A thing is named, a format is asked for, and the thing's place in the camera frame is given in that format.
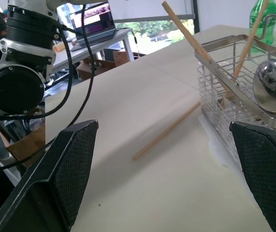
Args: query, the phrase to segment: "laptop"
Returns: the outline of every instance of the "laptop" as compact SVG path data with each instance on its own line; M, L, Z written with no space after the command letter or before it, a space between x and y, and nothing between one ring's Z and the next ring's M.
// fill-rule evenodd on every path
M83 33L81 24L82 11L70 14L70 20L77 32ZM114 37L116 28L112 18L110 4L103 2L85 10L84 27L90 45L99 44ZM77 36L77 44L71 51L76 51L86 47L84 37Z

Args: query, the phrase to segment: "white table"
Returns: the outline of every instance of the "white table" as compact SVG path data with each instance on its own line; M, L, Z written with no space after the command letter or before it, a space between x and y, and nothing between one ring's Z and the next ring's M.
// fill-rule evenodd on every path
M205 43L241 33L218 26L195 37ZM199 100L197 66L183 40L96 76L78 119L98 119L99 129L72 232L271 232L244 183L217 159L200 109L132 160ZM46 119L47 141L70 123L88 84L74 86L64 107ZM47 110L63 96L48 98Z
M129 58L130 61L134 60L131 48L130 48L130 44L129 44L129 40L128 40L128 33L131 32L131 29L120 29L118 30L115 35L114 38L111 40L107 40L103 43L99 43L96 45L91 46L91 51L93 54L102 51L103 49L116 44L117 42L123 41L124 46L125 46L125 50L126 50L126 54ZM87 48L83 48L74 52L71 52L71 56L72 56L72 60L73 60L73 64L77 63L87 57L89 57L89 52ZM67 58L67 54L66 51L63 50L59 53L56 53L56 60L55 63L53 65L53 73L56 73L62 69L68 68L68 58Z

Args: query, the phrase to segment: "gray desk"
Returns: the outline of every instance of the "gray desk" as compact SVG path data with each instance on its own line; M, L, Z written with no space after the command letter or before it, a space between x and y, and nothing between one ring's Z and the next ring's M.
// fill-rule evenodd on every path
M117 43L120 41L123 41L127 56L129 57L130 61L133 61L133 54L130 48L129 40L128 40L128 33L131 31L131 29L121 29L117 31L114 35L114 38L108 41L105 41L103 43L99 43L96 45L91 46L91 51L93 54L102 51L103 49ZM89 52L87 48L80 49L78 51L71 52L73 64L77 63L87 57L89 57ZM56 73L62 69L68 68L68 58L66 51L63 50L59 53L56 53L56 60L53 65L53 73Z

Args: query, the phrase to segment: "desk leg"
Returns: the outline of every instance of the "desk leg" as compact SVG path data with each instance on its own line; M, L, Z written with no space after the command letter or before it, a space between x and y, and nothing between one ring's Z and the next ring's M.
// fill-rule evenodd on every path
M129 58L129 60L134 61L134 57L133 57L133 54L132 54L132 51L131 51L131 48L130 48L130 43L129 43L128 36L125 36L125 38L123 39L123 43L124 43L125 50L126 50L126 53L127 53L127 56Z

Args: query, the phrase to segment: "laptop screen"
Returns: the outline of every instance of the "laptop screen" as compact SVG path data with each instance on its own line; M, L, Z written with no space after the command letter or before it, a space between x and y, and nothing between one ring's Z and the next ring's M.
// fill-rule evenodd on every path
M81 15L82 11L70 15L74 29L80 33L82 33ZM84 25L87 36L115 29L109 3L104 2L85 10Z

